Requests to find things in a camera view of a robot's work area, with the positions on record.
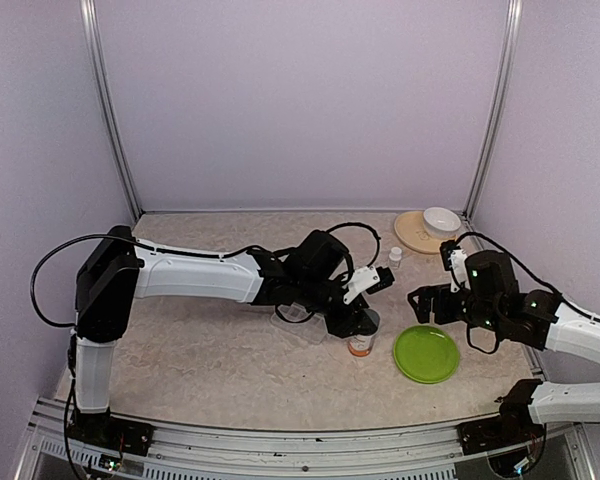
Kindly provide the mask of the clear plastic pill organizer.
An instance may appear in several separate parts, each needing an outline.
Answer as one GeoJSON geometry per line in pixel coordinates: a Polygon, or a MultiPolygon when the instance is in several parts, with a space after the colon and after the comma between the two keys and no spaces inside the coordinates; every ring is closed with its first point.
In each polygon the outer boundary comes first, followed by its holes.
{"type": "Polygon", "coordinates": [[[320,344],[327,336],[324,317],[321,314],[309,313],[299,304],[276,307],[270,317],[270,323],[313,345],[320,344]]]}

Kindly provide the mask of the orange pill bottle grey cap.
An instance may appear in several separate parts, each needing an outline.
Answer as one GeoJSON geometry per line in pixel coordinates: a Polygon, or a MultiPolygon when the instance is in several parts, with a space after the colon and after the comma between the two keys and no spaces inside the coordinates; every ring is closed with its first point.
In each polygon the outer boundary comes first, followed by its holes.
{"type": "Polygon", "coordinates": [[[365,319],[371,322],[371,330],[356,334],[348,339],[348,350],[355,357],[365,357],[371,353],[380,328],[380,316],[373,309],[365,309],[365,319]]]}

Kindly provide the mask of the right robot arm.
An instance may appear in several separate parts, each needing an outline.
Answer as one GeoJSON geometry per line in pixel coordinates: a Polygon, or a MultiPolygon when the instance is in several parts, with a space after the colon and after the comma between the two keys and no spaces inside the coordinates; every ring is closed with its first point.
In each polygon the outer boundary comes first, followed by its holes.
{"type": "MultiPolygon", "coordinates": [[[[550,287],[521,292],[512,258],[505,252],[466,254],[447,243],[441,257],[450,283],[423,286],[407,296],[419,322],[462,322],[468,331],[492,332],[497,344],[511,341],[600,365],[599,315],[550,287]]],[[[503,398],[491,433],[498,442],[511,444],[530,425],[554,422],[600,423],[600,382],[521,380],[503,398]]]]}

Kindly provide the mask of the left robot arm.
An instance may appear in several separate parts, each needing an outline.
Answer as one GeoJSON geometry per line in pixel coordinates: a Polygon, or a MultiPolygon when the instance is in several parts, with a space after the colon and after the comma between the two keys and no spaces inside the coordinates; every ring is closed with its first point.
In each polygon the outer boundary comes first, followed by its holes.
{"type": "Polygon", "coordinates": [[[330,232],[313,230],[297,246],[269,251],[176,250],[116,226],[76,278],[73,392],[82,430],[101,445],[120,434],[108,413],[113,353],[136,299],[182,296],[280,308],[297,304],[323,317],[338,338],[378,329],[364,295],[380,282],[372,266],[353,267],[348,248],[330,232]]]}

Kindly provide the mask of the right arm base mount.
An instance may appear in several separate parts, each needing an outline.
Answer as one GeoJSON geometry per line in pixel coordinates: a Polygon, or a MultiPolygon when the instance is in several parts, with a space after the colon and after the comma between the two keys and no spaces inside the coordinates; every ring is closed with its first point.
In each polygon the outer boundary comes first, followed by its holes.
{"type": "Polygon", "coordinates": [[[457,432],[464,455],[517,445],[546,435],[546,426],[531,418],[529,407],[539,379],[518,381],[500,402],[498,414],[460,423],[457,432]]]}

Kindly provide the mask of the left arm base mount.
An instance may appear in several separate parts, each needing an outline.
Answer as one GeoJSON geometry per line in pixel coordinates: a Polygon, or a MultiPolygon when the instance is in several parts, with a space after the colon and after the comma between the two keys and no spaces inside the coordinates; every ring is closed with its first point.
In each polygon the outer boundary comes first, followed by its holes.
{"type": "Polygon", "coordinates": [[[146,457],[154,431],[149,423],[112,416],[109,410],[97,414],[76,411],[69,420],[67,434],[88,445],[146,457]]]}

